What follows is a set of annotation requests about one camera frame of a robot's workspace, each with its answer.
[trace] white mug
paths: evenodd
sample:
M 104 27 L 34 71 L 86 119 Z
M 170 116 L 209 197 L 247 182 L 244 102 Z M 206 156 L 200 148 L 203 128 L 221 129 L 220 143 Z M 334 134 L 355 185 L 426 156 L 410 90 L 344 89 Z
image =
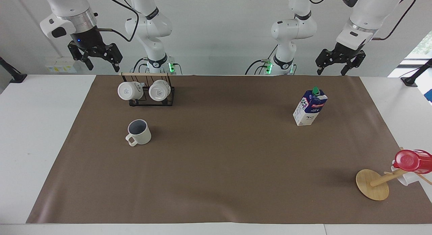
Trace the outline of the white mug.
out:
M 132 100 L 142 98 L 144 91 L 139 82 L 123 82 L 118 85 L 117 94 L 122 100 Z
M 397 168 L 391 167 L 392 172 L 396 171 Z M 398 181 L 403 184 L 404 186 L 408 186 L 409 184 L 415 183 L 417 181 L 420 181 L 420 177 L 414 173 L 414 172 L 408 172 L 401 177 L 398 177 Z
M 165 80 L 155 81 L 148 90 L 148 95 L 154 101 L 162 101 L 171 93 L 171 87 Z
M 128 126 L 128 133 L 129 135 L 126 136 L 126 140 L 130 146 L 147 144 L 152 138 L 152 134 L 145 120 L 132 121 Z

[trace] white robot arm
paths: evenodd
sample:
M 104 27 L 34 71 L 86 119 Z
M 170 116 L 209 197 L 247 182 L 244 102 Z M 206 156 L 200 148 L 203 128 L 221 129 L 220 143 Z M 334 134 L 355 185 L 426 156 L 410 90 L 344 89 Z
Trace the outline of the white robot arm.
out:
M 345 75 L 350 69 L 359 67 L 366 57 L 363 46 L 370 42 L 381 28 L 384 20 L 402 0 L 343 0 L 353 7 L 350 19 L 336 39 L 333 51 L 324 49 L 315 60 L 318 75 L 326 66 L 334 63 L 346 63 L 341 71 Z
M 146 71 L 151 73 L 174 72 L 171 66 L 174 59 L 164 49 L 157 39 L 171 35 L 171 21 L 157 8 L 154 0 L 132 0 L 133 8 L 139 12 L 139 23 L 136 31 L 138 40 L 147 52 L 148 65 Z M 132 34 L 136 20 L 128 19 L 125 23 L 126 32 Z
M 49 39 L 71 35 L 68 49 L 74 60 L 84 62 L 92 70 L 93 64 L 88 57 L 99 57 L 119 71 L 123 56 L 115 43 L 105 45 L 103 42 L 96 26 L 97 14 L 92 12 L 87 0 L 47 1 L 53 13 L 40 22 L 40 27 Z
M 290 0 L 289 6 L 295 18 L 273 24 L 272 37 L 277 40 L 278 47 L 271 59 L 269 74 L 289 74 L 297 50 L 293 40 L 310 38 L 316 33 L 317 24 L 312 18 L 311 5 L 310 0 Z

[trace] wooden peg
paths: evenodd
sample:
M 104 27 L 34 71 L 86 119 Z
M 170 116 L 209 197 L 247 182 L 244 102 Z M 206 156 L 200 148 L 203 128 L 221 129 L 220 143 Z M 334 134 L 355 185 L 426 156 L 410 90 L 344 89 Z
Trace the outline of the wooden peg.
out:
M 120 72 L 120 76 L 169 77 L 169 73 Z
M 389 174 L 386 174 L 386 175 L 384 175 L 384 176 L 382 176 L 380 178 L 377 178 L 377 179 L 371 181 L 371 186 L 372 187 L 378 186 L 378 185 L 380 185 L 382 183 L 386 183 L 386 182 L 388 182 L 388 181 L 390 181 L 392 179 L 401 177 L 402 175 L 404 175 L 406 173 L 407 173 L 407 171 L 404 171 L 404 170 L 401 170 L 401 169 L 397 169 L 394 172 L 391 172 Z
M 429 181 L 427 178 L 425 178 L 423 175 L 421 175 L 421 174 L 417 174 L 417 175 L 418 175 L 422 180 L 426 181 L 426 183 L 432 185 L 432 182 Z

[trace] green cap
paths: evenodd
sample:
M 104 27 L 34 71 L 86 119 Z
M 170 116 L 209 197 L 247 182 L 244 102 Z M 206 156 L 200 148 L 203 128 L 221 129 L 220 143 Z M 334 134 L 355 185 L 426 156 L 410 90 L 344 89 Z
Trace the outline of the green cap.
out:
M 319 95 L 321 95 L 319 88 L 316 87 L 316 86 L 314 87 L 314 89 L 312 89 L 312 93 L 313 93 L 315 96 L 319 96 Z

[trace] mug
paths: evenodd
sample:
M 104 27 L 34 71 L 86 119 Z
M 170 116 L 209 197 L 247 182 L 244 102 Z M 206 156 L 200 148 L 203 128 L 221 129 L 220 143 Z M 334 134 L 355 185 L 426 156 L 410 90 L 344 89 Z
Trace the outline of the mug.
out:
M 126 140 L 130 146 L 147 144 L 152 138 L 152 134 L 145 120 L 132 121 L 128 126 L 128 133 Z
M 394 166 L 391 166 L 391 171 L 394 172 L 398 170 L 397 168 L 395 168 Z M 404 175 L 402 175 L 401 177 L 398 177 L 398 181 L 403 184 L 404 186 L 408 186 L 409 184 L 415 183 L 417 181 L 420 181 L 420 177 L 413 172 L 408 172 Z
M 423 150 L 401 150 L 395 156 L 393 166 L 407 172 L 428 174 L 432 172 L 432 155 Z
M 155 81 L 148 90 L 148 95 L 154 101 L 162 101 L 171 93 L 171 87 L 165 80 Z
M 132 100 L 142 98 L 144 91 L 139 82 L 123 82 L 118 85 L 117 94 L 122 100 Z

